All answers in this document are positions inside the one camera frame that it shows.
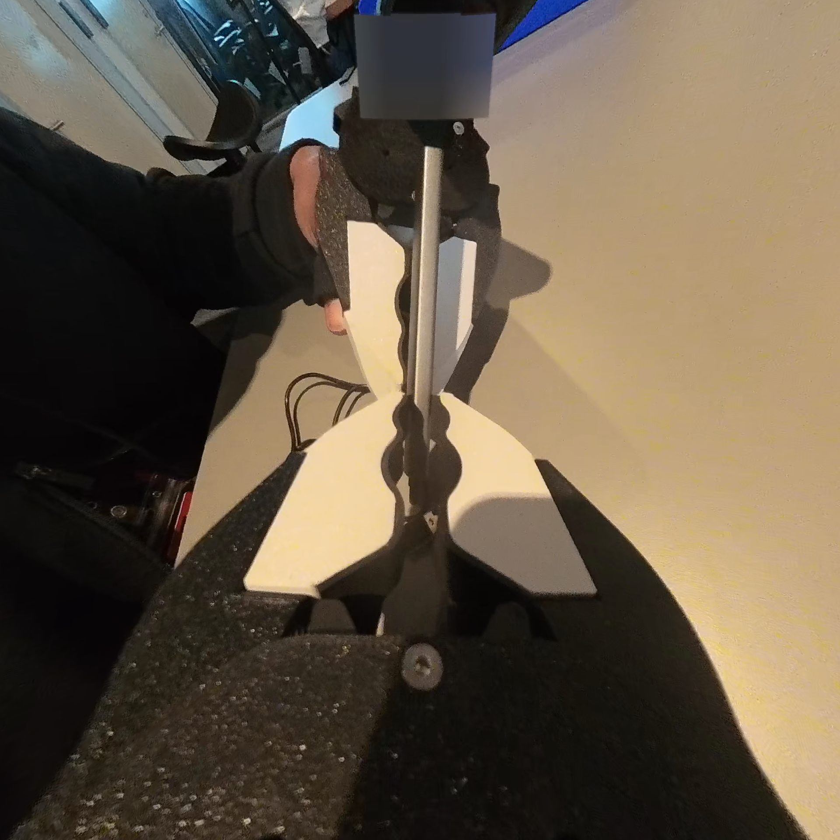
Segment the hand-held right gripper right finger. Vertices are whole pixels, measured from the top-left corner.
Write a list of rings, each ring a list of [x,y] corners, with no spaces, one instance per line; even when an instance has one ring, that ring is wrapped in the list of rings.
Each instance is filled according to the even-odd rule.
[[[443,392],[433,402],[428,481],[455,548],[540,597],[593,597],[592,576],[531,452]]]

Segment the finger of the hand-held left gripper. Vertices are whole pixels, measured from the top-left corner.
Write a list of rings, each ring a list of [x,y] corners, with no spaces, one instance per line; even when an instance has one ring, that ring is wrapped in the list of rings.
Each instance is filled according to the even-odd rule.
[[[443,391],[473,329],[476,243],[458,237],[438,248],[432,393]]]
[[[406,276],[406,249],[378,224],[346,224],[350,305],[344,323],[365,383],[402,389],[403,321],[398,293]]]

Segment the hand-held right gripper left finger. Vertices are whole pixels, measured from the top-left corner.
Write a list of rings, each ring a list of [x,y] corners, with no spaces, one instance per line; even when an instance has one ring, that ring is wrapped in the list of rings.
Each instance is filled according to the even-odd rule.
[[[404,506],[385,464],[403,397],[377,398],[308,447],[245,574],[248,592],[319,598],[394,540]]]

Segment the person's left forearm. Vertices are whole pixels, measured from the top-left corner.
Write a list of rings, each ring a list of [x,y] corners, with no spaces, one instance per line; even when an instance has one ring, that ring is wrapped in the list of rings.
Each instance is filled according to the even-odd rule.
[[[2,108],[2,173],[69,218],[184,317],[270,299],[235,243],[237,177],[141,173]]]

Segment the person's left hand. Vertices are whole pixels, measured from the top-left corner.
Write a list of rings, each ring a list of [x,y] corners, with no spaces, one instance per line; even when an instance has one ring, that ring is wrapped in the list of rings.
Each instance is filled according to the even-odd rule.
[[[323,267],[317,220],[322,143],[295,142],[269,157],[255,180],[257,238],[288,300],[318,305],[327,330],[345,335],[343,306]]]

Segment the white desk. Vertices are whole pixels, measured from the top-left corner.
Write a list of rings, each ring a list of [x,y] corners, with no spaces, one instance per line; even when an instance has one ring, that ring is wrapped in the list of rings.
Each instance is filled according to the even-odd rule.
[[[297,105],[286,118],[278,150],[300,140],[315,140],[337,149],[340,138],[333,129],[334,110],[351,98],[355,88],[355,75],[352,75],[344,83],[336,80]]]

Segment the red and black tool bag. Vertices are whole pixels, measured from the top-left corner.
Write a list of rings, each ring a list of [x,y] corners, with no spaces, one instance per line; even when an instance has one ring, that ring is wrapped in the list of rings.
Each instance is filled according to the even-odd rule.
[[[148,469],[100,474],[84,495],[87,506],[174,566],[193,500],[194,480]]]

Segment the black office chair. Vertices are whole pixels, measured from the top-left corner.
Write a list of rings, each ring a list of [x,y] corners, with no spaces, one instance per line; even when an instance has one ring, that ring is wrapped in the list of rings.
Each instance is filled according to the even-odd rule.
[[[221,177],[242,170],[246,152],[259,154],[257,139],[263,129],[257,97],[236,80],[226,80],[219,88],[213,122],[202,140],[167,135],[164,150],[182,163],[190,161],[215,162],[220,165],[210,176]]]

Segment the blue plastic bin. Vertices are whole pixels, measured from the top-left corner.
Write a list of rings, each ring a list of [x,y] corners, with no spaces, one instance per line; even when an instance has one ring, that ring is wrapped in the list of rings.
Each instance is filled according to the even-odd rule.
[[[512,18],[497,32],[494,54],[513,46],[586,1],[516,2]]]

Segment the white door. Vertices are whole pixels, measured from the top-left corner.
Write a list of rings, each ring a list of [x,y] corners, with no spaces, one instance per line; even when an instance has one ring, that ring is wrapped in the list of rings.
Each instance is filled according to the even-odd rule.
[[[139,170],[207,174],[178,161],[164,138],[201,139],[216,101],[172,43],[157,35],[146,2],[37,2],[61,59],[51,125],[112,161]]]

